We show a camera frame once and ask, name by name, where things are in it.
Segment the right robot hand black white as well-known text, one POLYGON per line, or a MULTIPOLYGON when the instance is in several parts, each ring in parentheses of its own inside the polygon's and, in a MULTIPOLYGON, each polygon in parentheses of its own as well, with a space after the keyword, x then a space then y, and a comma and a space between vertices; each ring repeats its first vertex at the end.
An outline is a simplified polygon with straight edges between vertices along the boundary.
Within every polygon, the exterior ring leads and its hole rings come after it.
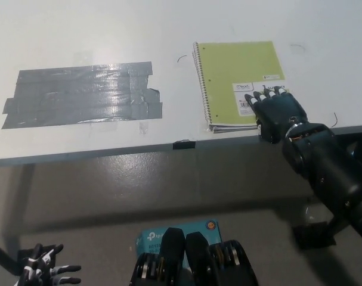
POLYGON ((269 143, 280 142, 292 128, 308 121, 300 103, 281 86, 245 94, 245 100, 261 127, 261 137, 269 143))

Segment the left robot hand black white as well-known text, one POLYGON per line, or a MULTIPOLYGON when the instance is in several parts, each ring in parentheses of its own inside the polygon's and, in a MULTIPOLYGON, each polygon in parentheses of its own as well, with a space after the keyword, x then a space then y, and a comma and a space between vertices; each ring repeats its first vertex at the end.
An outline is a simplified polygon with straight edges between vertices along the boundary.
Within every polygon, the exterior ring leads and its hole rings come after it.
POLYGON ((81 270, 80 265, 54 266, 54 259, 63 250, 64 245, 59 244, 44 252, 43 245, 37 244, 32 254, 27 258, 22 273, 15 285, 77 285, 80 278, 63 276, 67 272, 81 270))

